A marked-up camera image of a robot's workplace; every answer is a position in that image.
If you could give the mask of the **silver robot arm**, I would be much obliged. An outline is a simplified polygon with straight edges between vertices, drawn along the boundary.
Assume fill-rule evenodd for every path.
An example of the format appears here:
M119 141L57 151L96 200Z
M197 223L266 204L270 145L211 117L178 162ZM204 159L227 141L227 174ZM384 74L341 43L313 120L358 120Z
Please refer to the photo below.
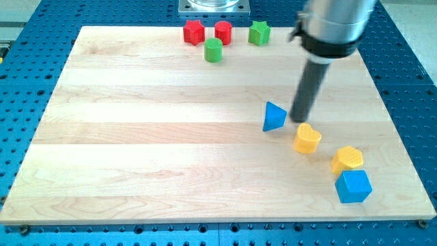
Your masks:
M376 0L309 0L296 15L291 42L300 38L309 61L329 64L357 49Z

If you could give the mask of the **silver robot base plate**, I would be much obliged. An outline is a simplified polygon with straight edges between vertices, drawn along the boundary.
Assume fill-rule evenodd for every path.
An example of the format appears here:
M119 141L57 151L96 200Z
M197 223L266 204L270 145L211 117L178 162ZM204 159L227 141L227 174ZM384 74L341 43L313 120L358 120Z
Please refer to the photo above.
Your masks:
M178 13L183 16L201 14L250 14L249 0L179 0Z

